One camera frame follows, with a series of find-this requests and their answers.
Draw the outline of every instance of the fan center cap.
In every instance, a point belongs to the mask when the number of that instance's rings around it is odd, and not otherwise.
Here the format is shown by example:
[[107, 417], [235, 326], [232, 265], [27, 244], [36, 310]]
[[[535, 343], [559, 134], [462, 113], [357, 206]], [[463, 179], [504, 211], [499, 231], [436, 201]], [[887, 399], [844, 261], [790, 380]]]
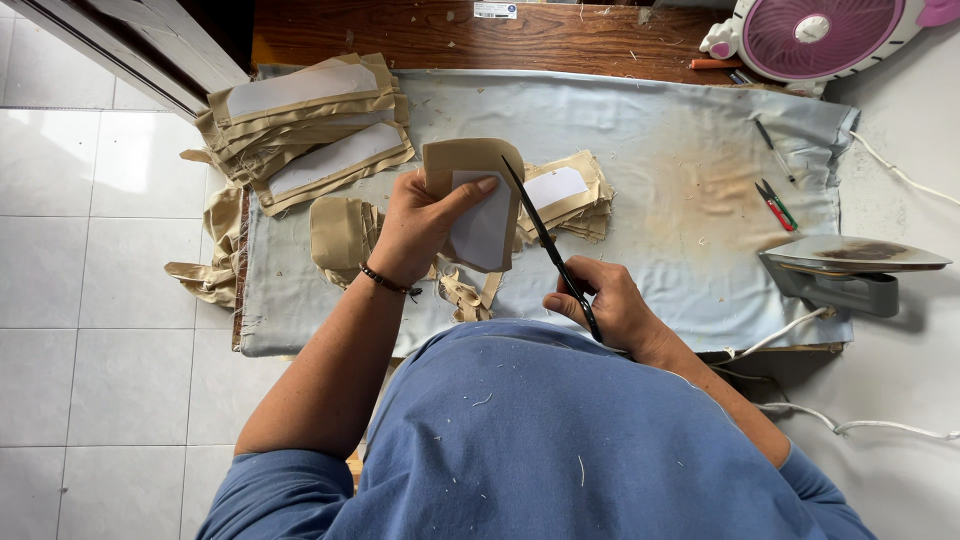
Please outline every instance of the fan center cap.
[[811, 15], [799, 23], [793, 31], [793, 36], [800, 43], [816, 43], [830, 31], [830, 21], [822, 15]]

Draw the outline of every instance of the fan grille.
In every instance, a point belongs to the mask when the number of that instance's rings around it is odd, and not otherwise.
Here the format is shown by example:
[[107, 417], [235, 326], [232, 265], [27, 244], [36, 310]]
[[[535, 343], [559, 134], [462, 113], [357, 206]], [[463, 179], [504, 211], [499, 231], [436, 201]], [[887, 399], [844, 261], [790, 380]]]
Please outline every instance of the fan grille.
[[[771, 75], [823, 77], [870, 56], [902, 12], [903, 0], [759, 0], [744, 21], [744, 51]], [[794, 31], [811, 15], [825, 17], [829, 32], [819, 41], [800, 43]]]

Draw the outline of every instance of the fingernail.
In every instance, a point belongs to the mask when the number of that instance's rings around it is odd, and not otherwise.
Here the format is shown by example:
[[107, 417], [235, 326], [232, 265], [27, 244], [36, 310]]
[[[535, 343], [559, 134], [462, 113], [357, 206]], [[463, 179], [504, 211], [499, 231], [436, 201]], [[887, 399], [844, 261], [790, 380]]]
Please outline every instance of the fingernail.
[[477, 183], [477, 187], [480, 188], [484, 193], [490, 193], [496, 188], [498, 181], [495, 176], [487, 176], [480, 179], [480, 182]]

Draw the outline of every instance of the person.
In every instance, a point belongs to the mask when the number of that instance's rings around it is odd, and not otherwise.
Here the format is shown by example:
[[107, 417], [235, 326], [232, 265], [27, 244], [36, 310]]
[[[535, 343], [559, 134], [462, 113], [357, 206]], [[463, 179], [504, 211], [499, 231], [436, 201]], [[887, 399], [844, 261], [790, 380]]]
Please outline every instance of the person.
[[[440, 201], [396, 179], [361, 273], [256, 408], [200, 539], [874, 538], [833, 483], [646, 306], [623, 266], [572, 257], [604, 337], [493, 319], [396, 370], [356, 495], [405, 294], [493, 177]], [[558, 280], [543, 306], [587, 327]], [[633, 359], [611, 349], [629, 353]]]

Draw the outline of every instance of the clothes iron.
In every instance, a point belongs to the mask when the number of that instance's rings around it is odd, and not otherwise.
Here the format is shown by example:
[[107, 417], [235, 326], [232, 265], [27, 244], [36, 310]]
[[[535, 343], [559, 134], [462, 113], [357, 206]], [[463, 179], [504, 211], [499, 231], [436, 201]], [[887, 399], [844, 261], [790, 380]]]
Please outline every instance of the clothes iron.
[[[953, 261], [930, 252], [870, 238], [817, 234], [758, 254], [780, 293], [816, 304], [848, 307], [877, 317], [900, 312], [897, 278], [887, 273], [940, 270]], [[866, 292], [844, 290], [862, 282]]]

